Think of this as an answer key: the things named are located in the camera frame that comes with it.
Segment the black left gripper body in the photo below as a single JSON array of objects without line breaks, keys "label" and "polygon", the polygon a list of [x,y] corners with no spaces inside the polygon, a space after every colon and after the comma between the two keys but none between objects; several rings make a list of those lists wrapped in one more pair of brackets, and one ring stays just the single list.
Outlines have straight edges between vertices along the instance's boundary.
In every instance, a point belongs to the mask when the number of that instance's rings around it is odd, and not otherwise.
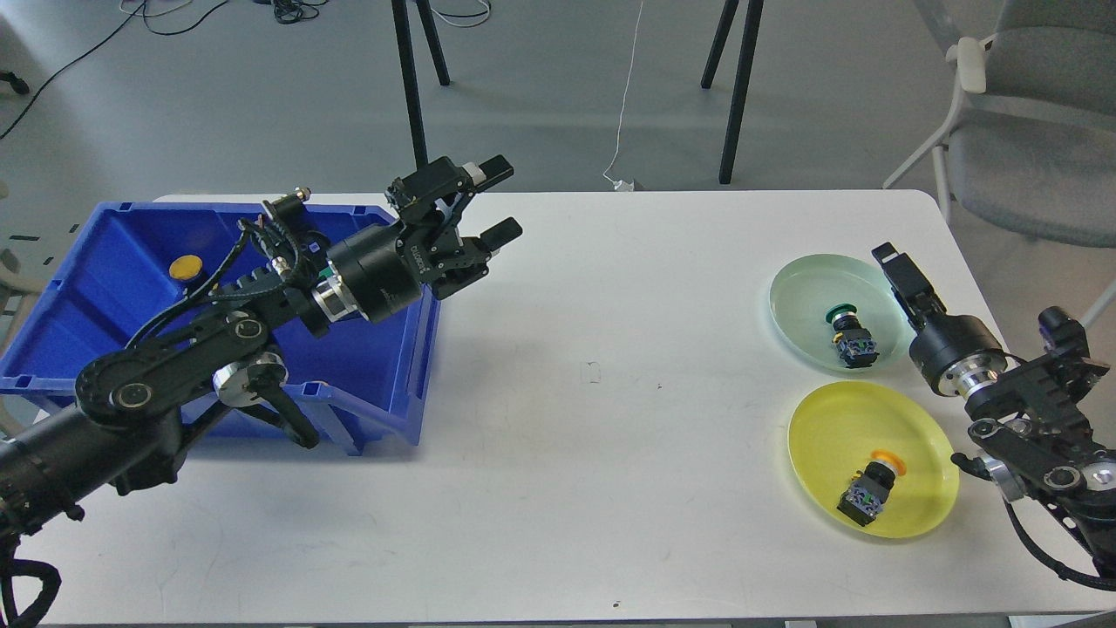
[{"label": "black left gripper body", "polygon": [[398,219],[343,239],[327,251],[324,313],[331,322],[356,313],[372,323],[393,317],[432,294],[439,248],[453,253],[463,238],[455,225],[415,229]]}]

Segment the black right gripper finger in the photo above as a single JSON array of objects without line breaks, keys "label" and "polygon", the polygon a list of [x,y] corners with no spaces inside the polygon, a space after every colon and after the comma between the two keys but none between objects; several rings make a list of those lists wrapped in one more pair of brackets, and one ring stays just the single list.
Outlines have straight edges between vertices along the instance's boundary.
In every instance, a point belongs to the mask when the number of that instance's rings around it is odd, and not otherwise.
[{"label": "black right gripper finger", "polygon": [[873,248],[870,254],[888,279],[889,289],[910,326],[925,327],[932,318],[946,315],[936,290],[908,254],[898,253],[891,242]]}]

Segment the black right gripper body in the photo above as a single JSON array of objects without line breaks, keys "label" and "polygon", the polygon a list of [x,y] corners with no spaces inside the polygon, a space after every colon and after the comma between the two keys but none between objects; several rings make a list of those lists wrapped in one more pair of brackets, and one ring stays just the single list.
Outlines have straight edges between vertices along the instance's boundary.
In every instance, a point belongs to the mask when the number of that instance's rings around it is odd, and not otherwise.
[{"label": "black right gripper body", "polygon": [[972,315],[929,313],[910,326],[910,361],[936,396],[966,398],[1008,370],[1002,346]]}]

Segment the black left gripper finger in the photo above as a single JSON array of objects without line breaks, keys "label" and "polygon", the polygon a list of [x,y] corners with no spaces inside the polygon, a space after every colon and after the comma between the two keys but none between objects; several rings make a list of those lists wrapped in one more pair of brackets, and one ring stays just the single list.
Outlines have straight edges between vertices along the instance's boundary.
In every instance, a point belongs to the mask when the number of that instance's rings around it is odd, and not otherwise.
[{"label": "black left gripper finger", "polygon": [[389,206],[407,228],[454,226],[472,195],[514,174],[513,164],[498,154],[480,164],[456,166],[448,156],[434,160],[414,174],[395,178],[386,189]]},{"label": "black left gripper finger", "polygon": [[514,218],[485,230],[481,235],[462,239],[461,247],[453,253],[439,248],[434,257],[436,278],[432,282],[432,294],[437,301],[445,301],[460,290],[477,283],[489,274],[489,262],[502,247],[523,234],[522,226]]}]

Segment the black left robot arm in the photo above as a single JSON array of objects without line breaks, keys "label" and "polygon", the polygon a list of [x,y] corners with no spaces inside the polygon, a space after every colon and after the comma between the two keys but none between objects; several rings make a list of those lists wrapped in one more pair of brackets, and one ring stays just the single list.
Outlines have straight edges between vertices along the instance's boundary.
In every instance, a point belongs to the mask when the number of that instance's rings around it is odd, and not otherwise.
[{"label": "black left robot arm", "polygon": [[317,446],[318,431],[283,392],[275,330],[299,319],[321,337],[352,313],[378,323],[425,289],[442,301],[475,283],[522,228],[507,218],[462,236],[459,222],[477,194],[513,174],[506,156],[463,166],[442,156],[386,189],[395,222],[331,245],[311,226],[308,189],[241,218],[204,281],[84,366],[70,406],[4,437],[4,627],[36,627],[61,587],[55,567],[17,559],[23,537],[52,516],[81,521],[80,501],[104,485],[127,495],[176,482],[187,450],[230,410]]}]

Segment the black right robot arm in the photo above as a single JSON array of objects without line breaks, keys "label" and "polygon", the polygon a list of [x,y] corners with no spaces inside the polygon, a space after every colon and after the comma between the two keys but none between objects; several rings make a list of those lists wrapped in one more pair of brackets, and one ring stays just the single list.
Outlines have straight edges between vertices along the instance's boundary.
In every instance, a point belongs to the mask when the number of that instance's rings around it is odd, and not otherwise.
[{"label": "black right robot arm", "polygon": [[1093,438],[1091,422],[1078,409],[1109,366],[1093,360],[1084,326],[1060,307],[1048,307],[1038,317],[1043,355],[1009,367],[1010,355],[989,327],[971,315],[949,313],[908,255],[887,242],[872,254],[915,334],[910,361],[937,396],[964,402],[966,433],[981,453],[953,454],[953,464],[993,482],[1006,505],[1020,497],[1043,505],[1091,557],[1093,573],[1043,552],[1010,510],[1022,545],[1060,579],[1112,591],[1113,450]]}]

